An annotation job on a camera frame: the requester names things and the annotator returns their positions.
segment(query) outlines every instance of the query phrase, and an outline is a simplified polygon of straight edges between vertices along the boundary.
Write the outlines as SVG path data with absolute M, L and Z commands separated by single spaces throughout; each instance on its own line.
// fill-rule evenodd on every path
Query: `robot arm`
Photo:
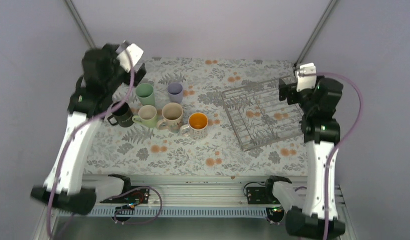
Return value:
M 65 135 L 55 164 L 43 186 L 34 186 L 31 197 L 47 204 L 53 186 L 57 164 L 63 147 L 72 131 L 93 116 L 106 111 L 112 104 L 112 95 L 122 83 L 129 83 L 130 62 L 125 55 L 129 52 L 135 65 L 143 50 L 135 44 L 106 44 L 102 49 L 88 50 L 82 60 L 84 75 L 77 81 L 76 90 L 70 98 Z M 134 85 L 138 85 L 146 74 L 144 65 L 137 71 Z M 86 215 L 100 202 L 110 196 L 119 195 L 130 187 L 130 180 L 120 175 L 109 175 L 101 181 L 81 185 L 84 165 L 93 138 L 102 119 L 89 122 L 75 135 L 66 151 L 58 178 L 53 207 Z
M 280 80 L 280 100 L 299 104 L 304 112 L 301 129 L 308 153 L 308 185 L 305 201 L 295 192 L 290 180 L 283 177 L 270 179 L 272 195 L 288 211 L 286 229 L 290 235 L 321 239 L 324 232 L 324 177 L 327 157 L 340 141 L 340 126 L 333 119 L 337 103 L 342 96 L 343 85 L 338 81 L 316 75 L 313 63 L 295 71 L 297 83 L 285 84 Z M 345 233 L 346 226 L 338 221 L 334 197 L 334 168 L 337 151 L 329 168 L 329 239 Z

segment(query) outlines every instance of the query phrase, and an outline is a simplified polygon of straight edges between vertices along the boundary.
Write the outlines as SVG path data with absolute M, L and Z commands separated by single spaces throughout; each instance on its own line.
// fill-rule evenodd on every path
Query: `green mug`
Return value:
M 154 128 L 156 127 L 156 123 L 158 123 L 158 112 L 154 106 L 145 105 L 140 108 L 138 115 L 133 116 L 132 120 L 148 128 Z
M 136 87 L 136 95 L 143 106 L 155 106 L 155 92 L 153 86 L 148 83 L 141 83 Z

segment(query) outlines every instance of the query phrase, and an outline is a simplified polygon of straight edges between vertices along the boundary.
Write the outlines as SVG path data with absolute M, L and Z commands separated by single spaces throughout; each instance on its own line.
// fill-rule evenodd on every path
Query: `gray wall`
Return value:
M 336 167 L 358 239 L 410 239 L 410 0 L 340 1 L 305 61 L 364 95 Z M 348 87 L 336 114 L 344 132 L 357 105 Z
M 26 240 L 87 50 L 63 1 L 0 1 L 0 239 Z
M 145 57 L 295 61 L 329 0 L 73 0 L 96 44 Z

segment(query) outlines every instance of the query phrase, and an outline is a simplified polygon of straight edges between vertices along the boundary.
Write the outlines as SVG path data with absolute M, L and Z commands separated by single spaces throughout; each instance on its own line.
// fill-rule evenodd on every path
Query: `table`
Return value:
M 209 119 L 208 136 L 199 141 L 168 130 L 134 124 L 128 128 L 104 121 L 87 157 L 85 174 L 177 176 L 306 176 L 303 137 L 242 151 L 222 107 L 221 92 L 293 74 L 293 64 L 279 60 L 160 58 L 145 59 L 147 75 L 142 83 L 155 90 L 156 108 L 169 103 L 166 87 L 184 86 L 183 121 L 194 112 Z M 121 99 L 128 86 L 115 92 Z M 135 94 L 129 104 L 141 107 Z

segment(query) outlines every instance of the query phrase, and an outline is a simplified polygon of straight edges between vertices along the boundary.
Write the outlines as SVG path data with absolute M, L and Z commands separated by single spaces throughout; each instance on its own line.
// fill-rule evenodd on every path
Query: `lavender cup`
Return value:
M 181 103 L 181 101 L 183 100 L 183 85 L 178 82 L 173 82 L 168 85 L 166 90 L 172 103 Z

